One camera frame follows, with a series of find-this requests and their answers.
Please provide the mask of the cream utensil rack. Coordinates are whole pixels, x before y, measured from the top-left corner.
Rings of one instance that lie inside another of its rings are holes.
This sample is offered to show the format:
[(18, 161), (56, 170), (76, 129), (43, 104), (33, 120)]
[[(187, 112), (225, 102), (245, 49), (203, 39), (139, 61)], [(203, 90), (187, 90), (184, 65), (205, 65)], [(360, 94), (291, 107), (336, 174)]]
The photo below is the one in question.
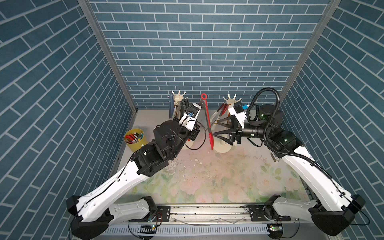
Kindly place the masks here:
[(186, 109), (190, 106), (188, 97), (185, 97), (186, 92), (181, 93), (181, 91), (178, 91), (177, 93), (175, 93), (174, 91), (171, 91), (171, 94), (174, 95), (174, 105), (175, 105), (173, 119), (180, 120), (184, 115), (184, 113), (186, 112)]
[[(228, 112), (228, 106), (233, 105), (234, 103), (237, 103), (241, 101), (242, 99), (236, 100), (236, 94), (234, 95), (233, 98), (230, 97), (230, 94), (228, 94), (228, 98), (226, 99), (224, 97), (224, 104), (221, 106), (219, 110), (217, 110), (214, 115), (210, 118), (210, 121), (214, 124), (211, 128), (213, 133), (215, 134), (217, 132), (216, 127), (219, 126), (219, 132), (228, 130), (232, 127), (232, 122), (231, 120), (227, 120), (222, 122), (221, 125), (218, 124), (218, 122), (221, 119), (225, 119), (227, 117), (230, 117), (231, 114)], [(233, 144), (228, 144), (227, 142), (223, 141), (222, 139), (214, 136), (214, 150), (218, 153), (227, 153), (231, 150)]]

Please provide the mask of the red steel tongs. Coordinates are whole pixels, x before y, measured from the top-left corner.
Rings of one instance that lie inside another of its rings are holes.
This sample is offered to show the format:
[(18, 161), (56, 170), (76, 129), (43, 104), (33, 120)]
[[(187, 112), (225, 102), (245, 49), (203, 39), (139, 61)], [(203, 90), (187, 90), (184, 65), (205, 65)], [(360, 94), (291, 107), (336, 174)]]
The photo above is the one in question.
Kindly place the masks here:
[(203, 93), (203, 94), (201, 94), (201, 99), (204, 102), (206, 120), (207, 120), (207, 124), (208, 124), (208, 133), (209, 133), (209, 138), (210, 138), (210, 146), (211, 146), (211, 149), (213, 150), (214, 149), (214, 136), (213, 136), (212, 129), (211, 129), (211, 121), (210, 121), (210, 115), (209, 115), (209, 110), (208, 110), (208, 103), (207, 103), (208, 96)]

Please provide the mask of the blue cream tongs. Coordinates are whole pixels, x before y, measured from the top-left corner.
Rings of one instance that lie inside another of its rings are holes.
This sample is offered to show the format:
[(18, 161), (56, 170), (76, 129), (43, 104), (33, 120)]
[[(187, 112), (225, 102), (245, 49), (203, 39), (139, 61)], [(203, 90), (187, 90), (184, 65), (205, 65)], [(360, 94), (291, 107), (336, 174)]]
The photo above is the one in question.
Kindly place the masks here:
[(169, 95), (169, 118), (172, 120), (174, 118), (174, 111), (175, 111), (175, 105), (174, 105), (174, 95)]

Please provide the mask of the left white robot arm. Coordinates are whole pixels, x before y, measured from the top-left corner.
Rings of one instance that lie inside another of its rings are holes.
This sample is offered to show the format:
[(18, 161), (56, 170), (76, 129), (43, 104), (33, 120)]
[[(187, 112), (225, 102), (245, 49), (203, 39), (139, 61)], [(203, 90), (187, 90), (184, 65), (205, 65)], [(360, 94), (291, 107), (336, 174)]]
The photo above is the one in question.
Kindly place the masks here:
[(115, 223), (130, 220), (151, 221), (158, 211), (152, 197), (117, 204), (116, 201), (136, 185), (149, 179), (174, 160), (186, 145), (195, 138), (202, 124), (189, 120), (192, 129), (168, 120), (154, 128), (154, 139), (135, 151), (124, 167), (98, 188), (84, 196), (71, 196), (66, 200), (68, 212), (73, 215), (69, 235), (91, 240)]

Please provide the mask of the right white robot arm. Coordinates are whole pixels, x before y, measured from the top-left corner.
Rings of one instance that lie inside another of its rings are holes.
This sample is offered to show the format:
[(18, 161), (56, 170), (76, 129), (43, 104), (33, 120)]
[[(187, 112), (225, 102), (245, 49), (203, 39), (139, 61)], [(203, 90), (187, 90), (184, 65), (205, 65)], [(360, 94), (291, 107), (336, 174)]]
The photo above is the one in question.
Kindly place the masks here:
[(263, 88), (245, 106), (235, 98), (225, 101), (230, 115), (217, 122), (225, 130), (215, 132), (214, 137), (229, 145), (240, 144), (243, 138), (249, 142), (260, 139), (273, 156), (289, 165), (317, 197), (306, 202), (273, 195), (264, 203), (267, 220), (279, 221), (283, 217), (302, 219), (333, 237), (353, 224), (355, 215), (366, 201), (339, 185), (315, 162), (295, 134), (282, 129), (284, 114), (279, 110), (281, 97), (277, 90)]

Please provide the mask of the yellow cup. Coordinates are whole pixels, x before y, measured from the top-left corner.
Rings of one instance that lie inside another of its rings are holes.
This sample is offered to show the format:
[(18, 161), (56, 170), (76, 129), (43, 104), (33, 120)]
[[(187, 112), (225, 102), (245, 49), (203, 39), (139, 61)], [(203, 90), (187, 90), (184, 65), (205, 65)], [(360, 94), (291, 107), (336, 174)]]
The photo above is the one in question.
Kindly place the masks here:
[(148, 144), (146, 135), (141, 129), (131, 129), (124, 135), (124, 141), (132, 152), (139, 150), (144, 145)]

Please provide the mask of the markers in cup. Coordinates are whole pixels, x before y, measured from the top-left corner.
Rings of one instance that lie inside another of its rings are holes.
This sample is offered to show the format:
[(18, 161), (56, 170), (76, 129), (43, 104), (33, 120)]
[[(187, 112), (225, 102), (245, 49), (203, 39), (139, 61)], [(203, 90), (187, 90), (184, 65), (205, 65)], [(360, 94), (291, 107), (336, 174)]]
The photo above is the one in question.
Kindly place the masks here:
[(135, 144), (135, 143), (138, 143), (140, 142), (144, 137), (144, 134), (141, 133), (137, 133), (137, 132), (134, 132), (133, 134), (126, 134), (124, 136), (124, 141), (127, 143), (127, 144)]

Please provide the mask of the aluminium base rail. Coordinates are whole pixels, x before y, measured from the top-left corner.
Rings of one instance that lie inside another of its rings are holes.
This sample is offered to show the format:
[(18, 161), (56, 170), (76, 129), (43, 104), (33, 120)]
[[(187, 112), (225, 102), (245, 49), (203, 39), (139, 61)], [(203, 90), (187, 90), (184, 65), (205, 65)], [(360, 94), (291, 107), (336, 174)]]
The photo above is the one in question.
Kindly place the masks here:
[(294, 217), (265, 217), (262, 204), (159, 205), (151, 221), (115, 223), (98, 239), (145, 240), (251, 237), (266, 240), (328, 240), (314, 224)]

